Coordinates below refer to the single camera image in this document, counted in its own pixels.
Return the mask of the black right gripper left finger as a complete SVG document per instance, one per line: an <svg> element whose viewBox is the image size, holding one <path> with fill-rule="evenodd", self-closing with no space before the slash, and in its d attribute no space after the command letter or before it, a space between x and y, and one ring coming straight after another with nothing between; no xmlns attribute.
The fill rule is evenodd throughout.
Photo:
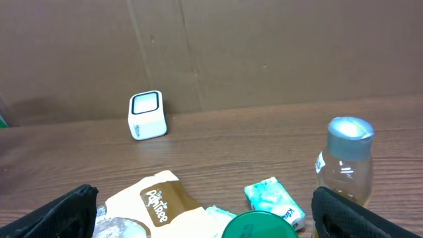
<svg viewBox="0 0 423 238"><path fill-rule="evenodd" d="M1 238L91 238L97 188L83 184L1 228Z"/></svg>

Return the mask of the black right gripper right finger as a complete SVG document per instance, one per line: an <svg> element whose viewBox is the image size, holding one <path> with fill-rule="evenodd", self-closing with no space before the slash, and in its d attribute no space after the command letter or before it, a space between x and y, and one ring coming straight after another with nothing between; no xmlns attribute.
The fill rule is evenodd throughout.
<svg viewBox="0 0 423 238"><path fill-rule="evenodd" d="M323 186L311 208L319 238L420 238Z"/></svg>

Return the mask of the yellow dish soap bottle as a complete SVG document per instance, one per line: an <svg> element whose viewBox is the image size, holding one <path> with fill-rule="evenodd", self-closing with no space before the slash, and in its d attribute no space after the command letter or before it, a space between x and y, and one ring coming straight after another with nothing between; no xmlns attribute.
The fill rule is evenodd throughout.
<svg viewBox="0 0 423 238"><path fill-rule="evenodd" d="M317 188L326 187L366 208L373 189L373 137L373 127L361 118L333 118L327 144L315 162ZM313 225L312 237L316 238L314 220Z"/></svg>

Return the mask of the teal tissue pack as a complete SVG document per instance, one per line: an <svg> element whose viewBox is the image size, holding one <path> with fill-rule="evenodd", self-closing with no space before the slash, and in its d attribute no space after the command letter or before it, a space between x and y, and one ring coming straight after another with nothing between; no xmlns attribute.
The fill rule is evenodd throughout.
<svg viewBox="0 0 423 238"><path fill-rule="evenodd" d="M251 210L276 214L296 231L305 228L305 212L275 177L244 187L244 193Z"/></svg>

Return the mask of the green lid jar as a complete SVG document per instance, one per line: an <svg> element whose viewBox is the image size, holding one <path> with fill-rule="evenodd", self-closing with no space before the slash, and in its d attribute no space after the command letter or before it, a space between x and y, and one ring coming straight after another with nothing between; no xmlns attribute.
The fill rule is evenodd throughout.
<svg viewBox="0 0 423 238"><path fill-rule="evenodd" d="M295 229L283 218L265 211L237 215L226 226L222 238L298 238Z"/></svg>

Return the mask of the brown snack pouch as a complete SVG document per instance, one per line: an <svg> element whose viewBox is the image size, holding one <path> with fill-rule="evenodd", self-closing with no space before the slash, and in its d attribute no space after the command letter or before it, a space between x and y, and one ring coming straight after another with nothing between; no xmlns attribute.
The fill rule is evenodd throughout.
<svg viewBox="0 0 423 238"><path fill-rule="evenodd" d="M212 238L206 210L166 170L121 190L97 208L93 237Z"/></svg>

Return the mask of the teal wipes packet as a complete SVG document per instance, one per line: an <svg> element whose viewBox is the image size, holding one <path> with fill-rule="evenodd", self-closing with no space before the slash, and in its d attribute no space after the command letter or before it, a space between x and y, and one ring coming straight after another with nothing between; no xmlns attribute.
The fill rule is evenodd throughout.
<svg viewBox="0 0 423 238"><path fill-rule="evenodd" d="M206 213L209 215L213 225L213 238L221 238L229 222L236 217L235 214L222 210L217 206L206 208Z"/></svg>

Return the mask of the white barcode scanner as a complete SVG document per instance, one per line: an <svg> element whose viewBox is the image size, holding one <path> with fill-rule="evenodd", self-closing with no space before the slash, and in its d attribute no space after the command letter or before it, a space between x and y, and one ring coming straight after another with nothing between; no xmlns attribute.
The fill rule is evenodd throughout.
<svg viewBox="0 0 423 238"><path fill-rule="evenodd" d="M167 123L160 91L147 91L131 97L128 126L137 141L157 138L167 133Z"/></svg>

